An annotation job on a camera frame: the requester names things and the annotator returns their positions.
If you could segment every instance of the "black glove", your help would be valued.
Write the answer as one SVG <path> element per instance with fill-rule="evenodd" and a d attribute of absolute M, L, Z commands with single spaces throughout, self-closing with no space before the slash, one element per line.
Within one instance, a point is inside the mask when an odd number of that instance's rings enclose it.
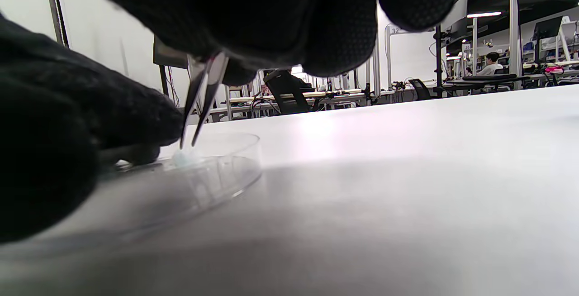
<path fill-rule="evenodd" d="M 155 161 L 182 123 L 157 90 L 1 16 L 0 109 L 0 243 L 76 209 L 95 186 L 99 158 Z"/>
<path fill-rule="evenodd" d="M 207 58 L 225 50 L 239 86 L 261 68 L 301 64 L 308 74 L 335 76 L 370 57 L 376 39 L 376 0 L 112 0 L 165 44 Z M 379 0 L 405 30 L 440 23 L 455 0 Z"/>

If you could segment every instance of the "petri dish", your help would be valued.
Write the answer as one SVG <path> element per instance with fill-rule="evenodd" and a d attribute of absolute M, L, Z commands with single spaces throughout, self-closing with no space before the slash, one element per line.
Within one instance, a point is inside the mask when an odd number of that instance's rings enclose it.
<path fill-rule="evenodd" d="M 118 246 L 194 220 L 243 193 L 262 174 L 259 137 L 201 135 L 195 148 L 144 166 L 117 166 L 68 218 L 27 240 L 0 246 L 0 259 L 53 257 Z"/>

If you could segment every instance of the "fluorescent light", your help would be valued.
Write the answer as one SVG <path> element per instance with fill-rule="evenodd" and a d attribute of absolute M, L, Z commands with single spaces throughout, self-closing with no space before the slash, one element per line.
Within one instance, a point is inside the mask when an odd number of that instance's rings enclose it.
<path fill-rule="evenodd" d="M 475 14 L 469 14 L 467 15 L 467 18 L 482 18 L 484 16 L 496 16 L 496 15 L 501 15 L 502 12 L 498 11 L 498 12 L 487 12 L 487 13 L 475 13 Z"/>

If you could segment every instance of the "table surface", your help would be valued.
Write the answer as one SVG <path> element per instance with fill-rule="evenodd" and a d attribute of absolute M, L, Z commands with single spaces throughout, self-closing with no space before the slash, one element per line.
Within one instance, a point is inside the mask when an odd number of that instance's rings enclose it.
<path fill-rule="evenodd" d="M 579 294 L 578 86 L 221 132 L 261 137 L 256 186 L 104 254 L 0 261 L 2 296 Z"/>

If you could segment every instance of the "pink object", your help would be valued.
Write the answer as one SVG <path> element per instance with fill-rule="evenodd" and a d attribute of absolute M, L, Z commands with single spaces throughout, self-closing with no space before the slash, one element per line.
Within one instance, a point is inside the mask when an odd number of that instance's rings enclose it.
<path fill-rule="evenodd" d="M 545 73 L 552 74 L 552 75 L 560 75 L 563 74 L 564 70 L 562 67 L 548 67 L 545 69 Z"/>

